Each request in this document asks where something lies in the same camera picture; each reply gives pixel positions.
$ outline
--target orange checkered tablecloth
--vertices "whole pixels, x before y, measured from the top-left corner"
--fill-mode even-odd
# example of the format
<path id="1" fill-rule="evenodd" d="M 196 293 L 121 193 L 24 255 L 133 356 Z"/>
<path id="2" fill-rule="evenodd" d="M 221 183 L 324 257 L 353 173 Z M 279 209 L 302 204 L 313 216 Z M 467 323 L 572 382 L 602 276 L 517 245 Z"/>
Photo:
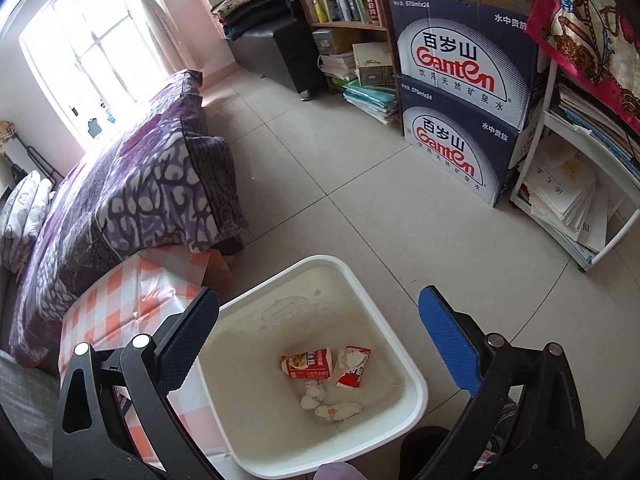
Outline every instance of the orange checkered tablecloth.
<path id="1" fill-rule="evenodd" d="M 231 273 L 219 251 L 194 254 L 184 246 L 145 249 L 112 269 L 65 314 L 58 360 L 61 378 L 79 342 L 103 350 L 125 346 L 139 333 L 153 334 L 168 316 L 186 309 L 211 270 L 219 286 L 228 285 Z M 167 398 L 204 455 L 225 478 L 253 478 L 230 456 L 197 360 L 184 384 Z M 133 407 L 125 420 L 141 457 L 159 465 Z"/>

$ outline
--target shelf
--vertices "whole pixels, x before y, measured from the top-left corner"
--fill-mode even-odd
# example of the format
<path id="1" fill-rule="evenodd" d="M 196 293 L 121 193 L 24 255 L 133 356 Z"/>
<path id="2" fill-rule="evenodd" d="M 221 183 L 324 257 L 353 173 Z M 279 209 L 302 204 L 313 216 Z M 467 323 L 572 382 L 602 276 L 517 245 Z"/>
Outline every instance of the shelf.
<path id="1" fill-rule="evenodd" d="M 584 270 L 591 269 L 593 267 L 591 265 L 592 256 L 589 254 L 589 251 L 585 248 L 582 248 L 580 244 L 570 240 L 566 236 L 564 236 L 560 231 L 557 231 L 551 224 L 546 223 L 545 221 L 536 218 L 531 215 L 531 206 L 525 202 L 519 195 L 511 197 L 511 201 L 518 206 L 520 209 L 524 211 L 524 213 L 531 218 L 536 224 L 542 227 L 549 235 L 558 242 L 565 251 L 569 253 L 569 255 L 580 265 Z"/>
<path id="2" fill-rule="evenodd" d="M 385 31 L 385 27 L 380 25 L 367 25 L 362 22 L 326 22 L 326 23 L 310 23 L 312 27 L 325 28 L 325 27 L 337 27 L 337 28 L 362 28 L 365 30 L 382 30 Z"/>
<path id="3" fill-rule="evenodd" d="M 620 186 L 636 206 L 640 206 L 640 181 L 607 148 L 587 134 L 575 131 L 553 112 L 545 112 L 545 126 L 588 156 Z"/>

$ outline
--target silver screw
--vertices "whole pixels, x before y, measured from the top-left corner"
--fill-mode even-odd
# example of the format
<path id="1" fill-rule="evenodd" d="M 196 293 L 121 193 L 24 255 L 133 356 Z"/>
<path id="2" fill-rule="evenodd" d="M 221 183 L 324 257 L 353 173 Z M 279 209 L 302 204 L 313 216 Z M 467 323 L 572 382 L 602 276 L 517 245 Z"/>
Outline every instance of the silver screw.
<path id="1" fill-rule="evenodd" d="M 133 346 L 136 348 L 144 348 L 150 341 L 151 338 L 147 334 L 138 334 L 133 338 Z"/>
<path id="2" fill-rule="evenodd" d="M 78 343 L 74 349 L 76 355 L 84 355 L 89 351 L 89 343 Z"/>
<path id="3" fill-rule="evenodd" d="M 549 351 L 553 355 L 562 355 L 562 347 L 558 343 L 551 343 L 549 345 Z"/>
<path id="4" fill-rule="evenodd" d="M 500 334 L 489 334 L 486 339 L 491 346 L 500 348 L 504 345 L 504 338 Z"/>

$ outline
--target baseboard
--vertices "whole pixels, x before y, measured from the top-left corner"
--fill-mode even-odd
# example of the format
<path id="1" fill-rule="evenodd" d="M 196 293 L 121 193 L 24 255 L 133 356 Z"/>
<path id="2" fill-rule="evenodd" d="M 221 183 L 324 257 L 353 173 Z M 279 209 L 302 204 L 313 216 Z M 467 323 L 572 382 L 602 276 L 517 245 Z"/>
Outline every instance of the baseboard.
<path id="1" fill-rule="evenodd" d="M 228 64 L 227 66 L 220 68 L 219 70 L 216 70 L 215 72 L 203 74 L 204 77 L 202 79 L 202 88 L 200 89 L 200 91 L 204 91 L 212 87 L 217 82 L 222 81 L 225 77 L 233 74 L 234 72 L 237 72 L 238 70 L 240 70 L 240 65 L 238 65 L 238 63 L 236 62 L 233 62 Z"/>

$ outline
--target red fabric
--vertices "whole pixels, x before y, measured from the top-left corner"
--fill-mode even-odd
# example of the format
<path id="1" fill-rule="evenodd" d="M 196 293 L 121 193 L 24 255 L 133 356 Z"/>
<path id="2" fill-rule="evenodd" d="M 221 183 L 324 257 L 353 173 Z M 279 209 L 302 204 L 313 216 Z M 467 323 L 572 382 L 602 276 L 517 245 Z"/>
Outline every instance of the red fabric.
<path id="1" fill-rule="evenodd" d="M 614 0 L 536 0 L 527 33 L 640 134 L 640 42 Z"/>

